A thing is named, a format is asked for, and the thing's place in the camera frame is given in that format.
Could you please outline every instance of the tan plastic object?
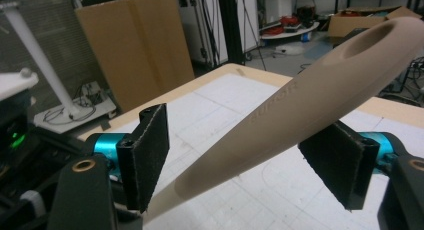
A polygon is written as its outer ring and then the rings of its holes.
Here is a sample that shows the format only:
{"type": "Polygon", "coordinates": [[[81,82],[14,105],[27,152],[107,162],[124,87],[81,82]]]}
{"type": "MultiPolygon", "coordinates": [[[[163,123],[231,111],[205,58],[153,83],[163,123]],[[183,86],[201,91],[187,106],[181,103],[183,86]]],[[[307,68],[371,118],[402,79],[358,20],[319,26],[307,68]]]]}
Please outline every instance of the tan plastic object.
{"type": "Polygon", "coordinates": [[[387,86],[424,46],[424,24],[397,18],[359,34],[279,89],[151,201],[145,220],[274,157],[387,86]]]}

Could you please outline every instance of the cardboard box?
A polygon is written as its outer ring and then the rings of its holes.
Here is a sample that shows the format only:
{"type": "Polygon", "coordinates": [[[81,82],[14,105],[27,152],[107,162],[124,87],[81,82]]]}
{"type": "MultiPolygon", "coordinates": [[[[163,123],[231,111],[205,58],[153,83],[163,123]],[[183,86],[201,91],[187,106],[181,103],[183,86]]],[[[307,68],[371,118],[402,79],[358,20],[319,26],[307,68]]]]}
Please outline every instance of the cardboard box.
{"type": "Polygon", "coordinates": [[[421,18],[420,15],[405,7],[349,8],[331,17],[328,36],[344,37],[355,28],[371,28],[388,19],[404,16],[421,18]],[[345,16],[347,12],[359,16],[345,16]],[[388,14],[379,16],[382,12],[388,12],[388,14]]]}
{"type": "Polygon", "coordinates": [[[176,0],[116,0],[75,11],[123,112],[194,79],[176,0]]]}

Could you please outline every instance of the white pole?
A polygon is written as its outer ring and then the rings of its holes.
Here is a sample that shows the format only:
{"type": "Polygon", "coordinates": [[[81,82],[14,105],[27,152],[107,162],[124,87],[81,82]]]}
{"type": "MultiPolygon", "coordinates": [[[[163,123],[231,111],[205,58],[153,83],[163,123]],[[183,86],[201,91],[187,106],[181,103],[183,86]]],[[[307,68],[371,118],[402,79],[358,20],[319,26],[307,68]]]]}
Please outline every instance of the white pole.
{"type": "Polygon", "coordinates": [[[44,77],[47,79],[47,82],[53,88],[56,96],[65,107],[64,114],[66,116],[76,115],[79,112],[78,108],[73,104],[71,97],[56,75],[56,72],[53,70],[53,67],[51,66],[49,60],[47,59],[25,20],[22,18],[22,15],[16,9],[16,6],[16,3],[1,4],[0,9],[3,9],[4,14],[6,15],[12,27],[15,29],[15,32],[18,34],[25,47],[28,49],[28,52],[31,54],[32,58],[40,68],[44,77]]]}

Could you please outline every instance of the green led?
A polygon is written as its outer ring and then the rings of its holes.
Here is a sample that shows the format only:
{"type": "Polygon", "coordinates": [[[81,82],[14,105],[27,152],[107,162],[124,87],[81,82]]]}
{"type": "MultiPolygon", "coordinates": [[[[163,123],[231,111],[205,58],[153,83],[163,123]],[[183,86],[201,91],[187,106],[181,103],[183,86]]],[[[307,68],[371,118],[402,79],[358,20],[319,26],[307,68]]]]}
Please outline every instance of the green led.
{"type": "Polygon", "coordinates": [[[22,135],[20,138],[16,139],[16,141],[14,141],[10,146],[12,148],[17,148],[19,147],[19,145],[22,144],[22,142],[25,140],[25,134],[22,135]]]}

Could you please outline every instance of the stand base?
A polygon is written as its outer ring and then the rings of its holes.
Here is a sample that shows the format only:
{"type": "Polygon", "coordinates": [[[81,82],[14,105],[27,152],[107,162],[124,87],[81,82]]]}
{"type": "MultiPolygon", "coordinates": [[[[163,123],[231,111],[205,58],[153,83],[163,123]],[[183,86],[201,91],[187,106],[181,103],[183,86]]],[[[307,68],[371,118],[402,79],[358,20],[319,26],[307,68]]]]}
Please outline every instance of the stand base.
{"type": "MultiPolygon", "coordinates": [[[[81,101],[80,98],[74,100],[75,103],[79,101],[81,101]]],[[[103,115],[108,114],[109,118],[112,118],[116,114],[116,106],[110,98],[104,99],[103,102],[94,107],[78,106],[78,108],[81,109],[81,112],[78,116],[70,119],[69,116],[63,114],[62,105],[54,107],[35,115],[34,124],[37,127],[42,127],[53,132],[64,133],[103,115]]]]}

